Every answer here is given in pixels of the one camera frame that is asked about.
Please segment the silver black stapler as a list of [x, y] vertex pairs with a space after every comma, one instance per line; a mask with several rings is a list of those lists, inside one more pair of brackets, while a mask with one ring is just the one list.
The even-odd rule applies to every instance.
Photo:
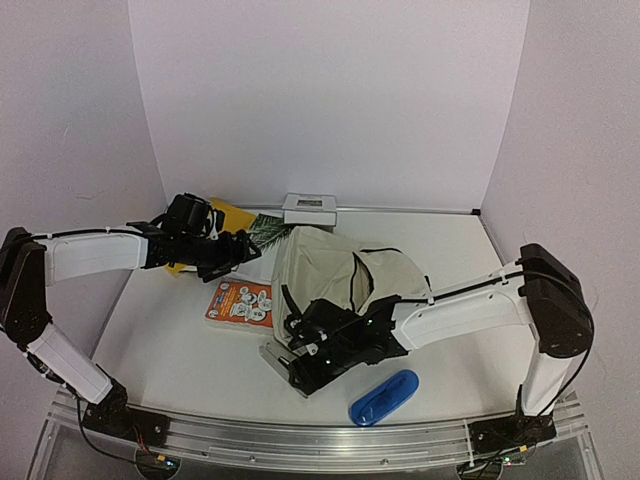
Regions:
[[294, 387], [289, 380], [289, 365], [298, 356], [285, 348], [278, 341], [266, 341], [259, 346], [261, 358], [300, 396], [306, 398], [307, 395], [298, 387]]

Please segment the beige canvas student bag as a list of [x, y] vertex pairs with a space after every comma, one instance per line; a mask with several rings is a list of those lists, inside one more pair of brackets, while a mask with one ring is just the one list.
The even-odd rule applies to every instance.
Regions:
[[278, 247], [271, 286], [274, 336], [283, 344], [292, 339], [284, 326], [290, 309], [283, 287], [302, 311], [326, 299], [358, 315], [383, 298], [431, 293], [425, 274], [401, 250], [310, 226], [294, 228]]

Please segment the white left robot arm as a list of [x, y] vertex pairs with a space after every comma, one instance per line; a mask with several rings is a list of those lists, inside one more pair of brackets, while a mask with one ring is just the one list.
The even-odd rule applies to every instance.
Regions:
[[225, 230], [212, 201], [179, 194], [151, 220], [117, 227], [35, 233], [10, 228], [1, 242], [1, 330], [39, 373], [96, 405], [97, 420], [127, 434], [134, 413], [118, 397], [122, 387], [57, 322], [62, 299], [99, 277], [122, 280], [139, 270], [184, 265], [211, 282], [260, 257], [247, 228]]

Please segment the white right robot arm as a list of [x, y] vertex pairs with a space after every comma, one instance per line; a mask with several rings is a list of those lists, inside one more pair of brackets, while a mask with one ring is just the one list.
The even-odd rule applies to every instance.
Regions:
[[329, 250], [291, 243], [273, 280], [278, 360], [304, 395], [350, 369], [375, 365], [452, 338], [522, 326], [535, 348], [515, 411], [470, 427], [485, 453], [554, 437], [553, 408], [586, 358], [593, 317], [579, 280], [537, 244], [499, 271], [440, 291], [401, 251]]

